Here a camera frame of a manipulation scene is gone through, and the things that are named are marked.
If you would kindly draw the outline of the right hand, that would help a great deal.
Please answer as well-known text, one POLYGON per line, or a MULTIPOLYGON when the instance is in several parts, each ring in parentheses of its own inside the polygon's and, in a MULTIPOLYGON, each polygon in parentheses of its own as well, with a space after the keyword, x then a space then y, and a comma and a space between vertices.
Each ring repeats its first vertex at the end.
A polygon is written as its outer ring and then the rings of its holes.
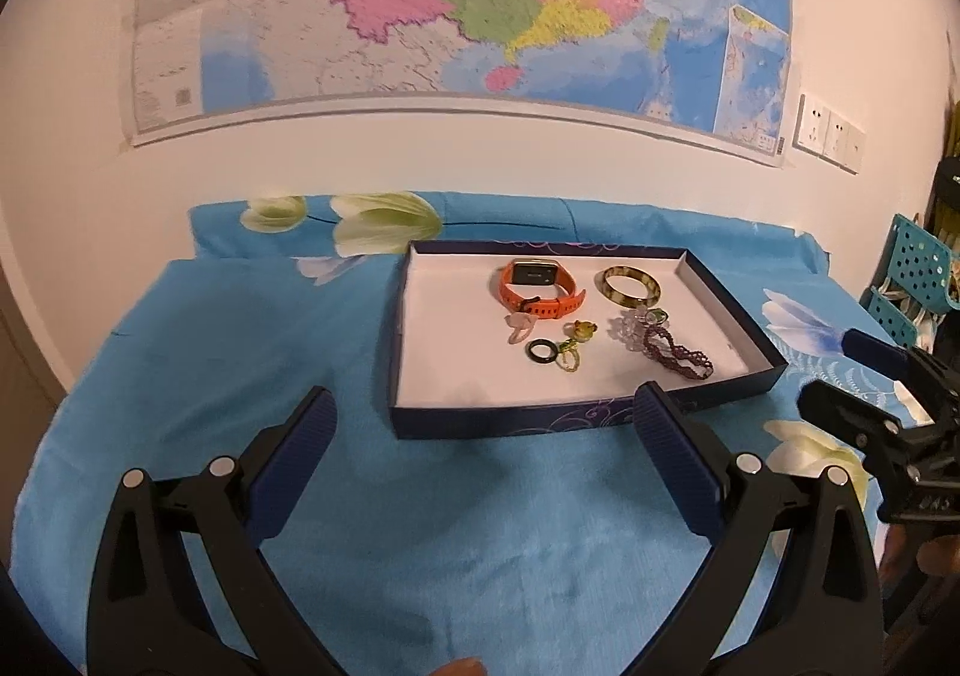
POLYGON ((915 567, 928 577, 947 577, 958 572, 958 525, 932 523, 884 523, 878 581, 882 595, 889 596, 915 567))

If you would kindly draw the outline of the left hand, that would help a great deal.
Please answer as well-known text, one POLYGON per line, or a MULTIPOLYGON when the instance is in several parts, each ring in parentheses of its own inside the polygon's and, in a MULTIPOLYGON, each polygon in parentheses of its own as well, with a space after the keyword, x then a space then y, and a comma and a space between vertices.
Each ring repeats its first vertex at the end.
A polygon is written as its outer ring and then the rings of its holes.
POLYGON ((436 668, 428 676, 487 676, 488 671, 478 658, 459 658, 436 668))

